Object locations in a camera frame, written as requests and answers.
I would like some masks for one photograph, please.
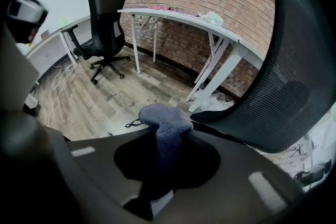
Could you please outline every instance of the white bag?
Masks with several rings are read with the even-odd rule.
[[[214,12],[208,12],[206,15],[199,14],[200,18],[210,24],[222,26],[224,20]]]

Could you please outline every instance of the red brick wall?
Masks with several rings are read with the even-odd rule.
[[[248,40],[263,54],[267,52],[274,20],[274,0],[126,0],[124,7],[153,6],[172,7],[189,14],[216,12],[224,20],[223,27]],[[146,16],[136,16],[138,28],[145,19]],[[122,16],[121,26],[127,42],[132,43],[129,15]],[[153,50],[153,38],[153,33],[139,36],[138,46]],[[225,61],[229,51],[230,47],[216,70]],[[207,33],[191,26],[162,20],[159,23],[157,53],[200,71],[210,53]],[[242,96],[257,71],[243,59],[222,85],[232,93]]]

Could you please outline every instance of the chair armrest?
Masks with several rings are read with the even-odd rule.
[[[75,33],[74,33],[74,29],[77,28],[78,25],[73,25],[73,26],[68,26],[64,29],[61,30],[61,33],[68,33],[72,42],[75,44],[76,48],[78,49],[79,53],[85,58],[86,55],[84,53],[84,51],[82,50],[82,47],[80,46],[80,44],[78,43],[78,40],[75,36]]]
[[[70,32],[70,31],[74,30],[77,27],[78,27],[78,25],[73,25],[73,26],[69,25],[69,26],[67,26],[65,28],[62,28],[61,33]]]

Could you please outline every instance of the chair base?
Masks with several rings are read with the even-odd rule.
[[[124,59],[126,59],[127,61],[131,61],[130,56],[121,56],[121,57],[104,58],[102,60],[91,63],[90,69],[94,69],[94,66],[100,65],[96,73],[91,78],[92,83],[94,85],[98,83],[98,81],[95,78],[104,69],[105,66],[109,66],[120,77],[120,79],[123,79],[124,74],[122,74],[112,63]]]

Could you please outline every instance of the desk leg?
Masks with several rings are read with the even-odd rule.
[[[34,96],[32,96],[31,94],[29,94],[28,97],[35,103],[35,105],[38,104],[38,100]]]
[[[78,59],[78,56],[75,55],[75,54],[73,53],[73,46],[72,46],[72,44],[71,44],[71,40],[70,40],[70,38],[69,38],[69,33],[64,33],[64,39],[65,39],[65,41],[67,42],[67,44],[68,44],[68,48],[70,48],[73,57],[77,60],[77,59]]]
[[[214,44],[213,44],[214,39],[213,39],[213,35],[212,35],[212,33],[209,32],[208,34],[209,34],[209,46],[210,46],[210,50],[211,50],[211,52],[213,51],[213,52],[214,52],[214,55],[215,55],[215,54],[216,54],[216,51],[217,51],[218,48],[219,48],[219,46],[222,44],[223,39],[220,38],[220,39],[217,41],[216,45],[214,45]],[[200,73],[198,74],[198,76],[197,76],[196,80],[194,81],[194,83],[197,83],[197,82],[198,82],[198,80],[199,80],[200,77],[203,75],[205,69],[206,69],[207,66],[209,65],[209,63],[210,63],[210,61],[211,61],[212,58],[213,58],[213,55],[212,55],[212,53],[211,53],[210,56],[209,56],[209,58],[206,60],[205,65],[203,65],[203,68],[201,69],[201,71],[200,71]]]
[[[211,60],[209,60],[209,64],[206,66],[203,74],[197,81],[195,87],[193,90],[189,93],[188,97],[185,99],[186,102],[190,100],[190,98],[193,96],[193,94],[197,91],[197,89],[201,86],[201,84],[206,80],[206,78],[210,75],[211,71],[215,68],[216,64],[218,63],[219,59],[222,57],[224,51],[226,50],[227,46],[229,45],[229,40],[226,39],[223,44],[218,48],[216,53],[213,57],[211,57]]]
[[[155,25],[154,25],[154,48],[153,48],[153,62],[155,62],[156,61],[156,39],[157,39],[157,37],[158,37],[158,22],[156,22],[155,23]]]
[[[226,59],[225,63],[218,70],[217,74],[213,77],[207,87],[203,90],[200,96],[192,103],[189,107],[190,112],[194,112],[206,98],[210,96],[217,88],[222,84],[222,82],[230,75],[232,70],[236,67],[239,61],[248,52],[248,49],[243,45],[235,42],[233,45],[233,50],[229,57]]]
[[[139,59],[138,59],[138,48],[136,47],[137,43],[137,35],[135,34],[135,15],[131,15],[131,21],[132,21],[132,37],[133,37],[133,50],[134,50],[134,56],[135,56],[135,64],[136,64],[136,70],[138,71],[138,74],[141,73],[140,66],[139,66]]]
[[[76,61],[75,61],[74,57],[72,56],[72,54],[71,54],[71,52],[69,50],[69,47],[68,47],[68,45],[67,45],[67,43],[66,43],[66,41],[64,39],[64,35],[62,33],[59,33],[59,37],[61,38],[62,44],[63,44],[63,46],[65,48],[65,51],[67,52],[67,54],[68,54],[71,62],[75,65]]]

